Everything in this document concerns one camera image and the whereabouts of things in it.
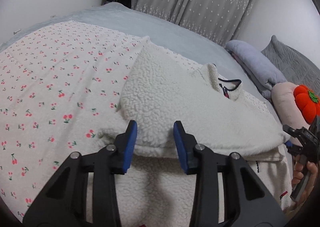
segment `wall outlet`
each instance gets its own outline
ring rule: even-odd
[[[16,35],[19,31],[21,31],[21,29],[14,31],[13,35]]]

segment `orange persimmon plush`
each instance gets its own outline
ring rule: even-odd
[[[305,85],[297,86],[293,91],[293,96],[303,118],[311,124],[316,115],[320,115],[319,97]]]

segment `beige cushion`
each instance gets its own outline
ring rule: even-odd
[[[294,100],[293,91],[297,87],[294,83],[284,82],[276,84],[271,90],[271,98],[282,124],[294,129],[309,128],[301,111]],[[297,139],[290,139],[293,144],[301,146]]]

